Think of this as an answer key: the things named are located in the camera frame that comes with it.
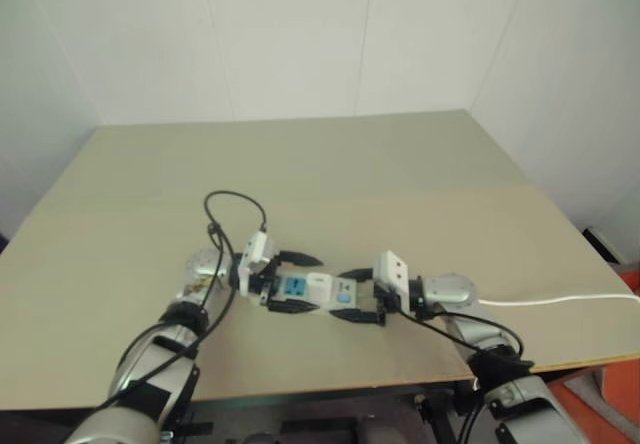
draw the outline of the white cable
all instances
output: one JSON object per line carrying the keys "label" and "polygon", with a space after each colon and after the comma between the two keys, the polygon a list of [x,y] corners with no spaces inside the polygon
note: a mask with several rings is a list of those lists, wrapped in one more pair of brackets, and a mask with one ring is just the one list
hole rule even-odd
{"label": "white cable", "polygon": [[480,304],[487,306],[502,306],[502,307],[515,307],[515,306],[540,306],[544,304],[555,304],[557,302],[565,301],[577,301],[583,299],[633,299],[640,304],[640,296],[634,294],[584,294],[575,296],[562,296],[553,297],[551,299],[538,299],[535,301],[489,301],[485,299],[479,299]]}

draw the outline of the white paneled wall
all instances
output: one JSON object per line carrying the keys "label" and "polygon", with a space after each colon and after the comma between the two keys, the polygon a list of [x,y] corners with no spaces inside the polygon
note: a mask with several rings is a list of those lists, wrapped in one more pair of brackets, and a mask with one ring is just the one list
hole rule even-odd
{"label": "white paneled wall", "polygon": [[97,124],[467,108],[577,224],[640,176],[640,0],[0,0],[0,230]]}
{"label": "white paneled wall", "polygon": [[36,0],[0,0],[0,232],[26,214],[99,123]]}
{"label": "white paneled wall", "polygon": [[579,227],[640,178],[640,0],[519,0],[472,114]]}

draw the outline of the beige tabletop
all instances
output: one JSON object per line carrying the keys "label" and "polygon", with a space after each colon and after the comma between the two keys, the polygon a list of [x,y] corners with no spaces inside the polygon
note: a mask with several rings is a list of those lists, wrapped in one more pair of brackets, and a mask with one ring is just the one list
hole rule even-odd
{"label": "beige tabletop", "polygon": [[[0,408],[104,399],[126,345],[207,247],[201,201],[214,189],[257,198],[278,245],[329,272],[392,249],[411,274],[465,274],[486,299],[626,290],[465,112],[104,127],[0,257]],[[231,198],[215,209],[243,247],[255,209]],[[640,355],[630,300],[491,312],[540,370]],[[470,375],[452,344],[399,316],[355,325],[240,298],[198,362],[197,399]]]}

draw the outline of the table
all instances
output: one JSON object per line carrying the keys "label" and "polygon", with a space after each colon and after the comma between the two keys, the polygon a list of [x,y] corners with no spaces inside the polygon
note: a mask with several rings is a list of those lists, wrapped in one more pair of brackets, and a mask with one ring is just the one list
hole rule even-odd
{"label": "table", "polygon": [[[0,257],[0,408],[92,406],[130,340],[155,322],[205,248],[213,189],[260,200],[284,249],[328,272],[386,249],[423,277],[455,271],[487,299],[625,292],[549,199],[463,111],[99,128]],[[216,201],[236,248],[248,204]],[[537,370],[640,355],[630,300],[492,308]],[[269,313],[237,299],[202,346],[195,399],[467,378],[448,341],[386,327]]]}

